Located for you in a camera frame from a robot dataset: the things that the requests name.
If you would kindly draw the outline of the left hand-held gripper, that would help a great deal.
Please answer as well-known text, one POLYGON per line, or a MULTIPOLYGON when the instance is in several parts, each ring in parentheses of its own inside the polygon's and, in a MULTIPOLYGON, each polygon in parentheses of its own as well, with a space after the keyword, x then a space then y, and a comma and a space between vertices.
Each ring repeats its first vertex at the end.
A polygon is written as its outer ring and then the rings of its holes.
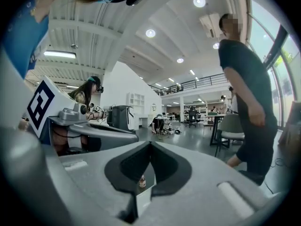
POLYGON ((65 128, 88 137, 85 147, 87 151, 109 150, 139 141, 139 137, 133 132, 87 123, 102 117, 101 108, 96 106, 89 111, 89 104, 87 98, 83 103, 79 102, 44 76, 27 106, 26 115, 36 136, 42 143, 53 148, 55 128, 65 128))

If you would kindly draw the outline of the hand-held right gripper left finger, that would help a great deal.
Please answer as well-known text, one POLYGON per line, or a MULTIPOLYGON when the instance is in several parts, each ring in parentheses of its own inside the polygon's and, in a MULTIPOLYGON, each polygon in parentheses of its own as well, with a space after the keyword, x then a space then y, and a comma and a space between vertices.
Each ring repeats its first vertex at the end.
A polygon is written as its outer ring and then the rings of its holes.
POLYGON ((142 145, 136 142, 110 150, 59 157, 44 146, 53 184, 66 206, 73 226, 126 226, 123 219, 131 212, 139 216, 151 201, 151 191, 130 195, 114 189, 104 173, 106 163, 142 145))

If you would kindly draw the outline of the person's left hand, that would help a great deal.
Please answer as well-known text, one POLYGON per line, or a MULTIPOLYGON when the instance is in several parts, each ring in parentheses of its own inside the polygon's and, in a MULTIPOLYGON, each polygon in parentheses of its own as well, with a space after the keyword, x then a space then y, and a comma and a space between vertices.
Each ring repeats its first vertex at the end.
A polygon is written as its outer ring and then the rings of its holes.
POLYGON ((59 156, 86 153, 88 137, 68 131, 65 128, 53 129, 53 145, 59 156))

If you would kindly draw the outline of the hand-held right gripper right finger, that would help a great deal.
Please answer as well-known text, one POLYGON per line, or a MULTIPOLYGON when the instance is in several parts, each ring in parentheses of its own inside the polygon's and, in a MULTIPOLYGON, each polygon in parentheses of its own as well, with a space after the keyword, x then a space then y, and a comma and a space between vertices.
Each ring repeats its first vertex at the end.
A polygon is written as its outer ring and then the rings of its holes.
POLYGON ((282 194, 266 196, 251 180, 216 157, 179 146, 160 146, 192 167, 175 194, 152 197, 142 226, 262 226, 279 207, 282 194))

